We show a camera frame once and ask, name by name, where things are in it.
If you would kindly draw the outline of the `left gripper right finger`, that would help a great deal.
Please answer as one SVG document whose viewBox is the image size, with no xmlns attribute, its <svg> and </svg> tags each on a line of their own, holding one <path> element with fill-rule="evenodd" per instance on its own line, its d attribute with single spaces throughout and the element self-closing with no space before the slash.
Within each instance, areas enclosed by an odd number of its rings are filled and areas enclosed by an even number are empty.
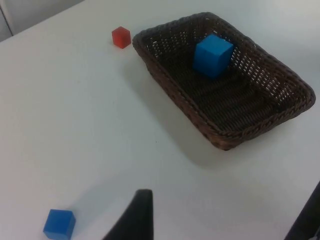
<svg viewBox="0 0 320 240">
<path fill-rule="evenodd" d="M 295 220 L 285 240 L 320 239 L 320 183 L 317 184 L 308 201 Z"/>
</svg>

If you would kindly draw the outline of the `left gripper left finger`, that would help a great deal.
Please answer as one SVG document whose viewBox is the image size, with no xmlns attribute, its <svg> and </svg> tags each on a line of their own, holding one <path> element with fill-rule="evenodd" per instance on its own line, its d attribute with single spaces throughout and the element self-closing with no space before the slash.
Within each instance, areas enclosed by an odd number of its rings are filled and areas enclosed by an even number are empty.
<svg viewBox="0 0 320 240">
<path fill-rule="evenodd" d="M 105 240 L 153 240 L 153 192 L 139 189 L 121 217 L 104 236 Z"/>
</svg>

